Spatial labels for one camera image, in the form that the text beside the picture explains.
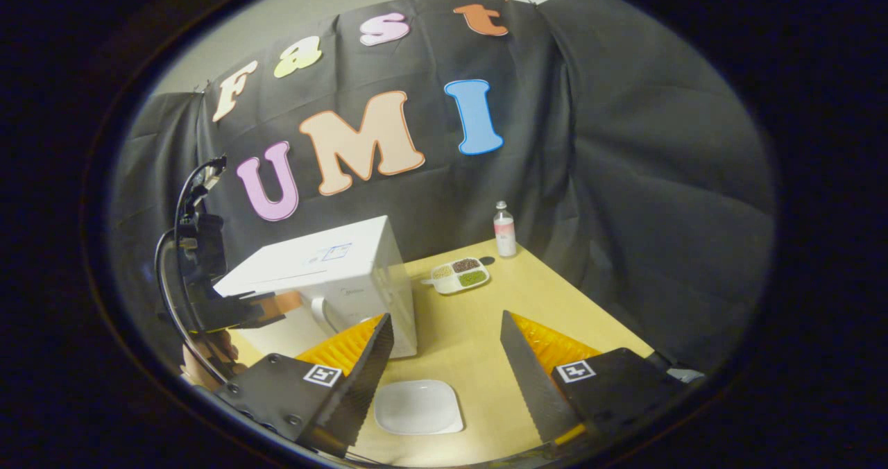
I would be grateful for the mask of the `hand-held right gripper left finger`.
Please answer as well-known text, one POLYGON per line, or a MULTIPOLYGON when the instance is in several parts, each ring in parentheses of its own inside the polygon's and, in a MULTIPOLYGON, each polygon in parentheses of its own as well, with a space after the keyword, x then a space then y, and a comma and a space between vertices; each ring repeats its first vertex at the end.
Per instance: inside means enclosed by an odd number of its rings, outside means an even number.
POLYGON ((305 449, 345 456, 357 441, 393 349, 380 314, 296 358, 269 353, 216 390, 229 407, 305 449))

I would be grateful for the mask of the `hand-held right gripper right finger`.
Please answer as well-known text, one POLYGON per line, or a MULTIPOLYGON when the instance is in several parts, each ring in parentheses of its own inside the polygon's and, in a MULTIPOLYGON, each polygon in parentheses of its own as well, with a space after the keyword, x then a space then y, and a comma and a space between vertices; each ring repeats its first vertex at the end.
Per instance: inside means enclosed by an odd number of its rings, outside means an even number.
POLYGON ((510 311, 500 342, 543 443, 612 441, 688 385, 631 349, 600 352, 510 311))

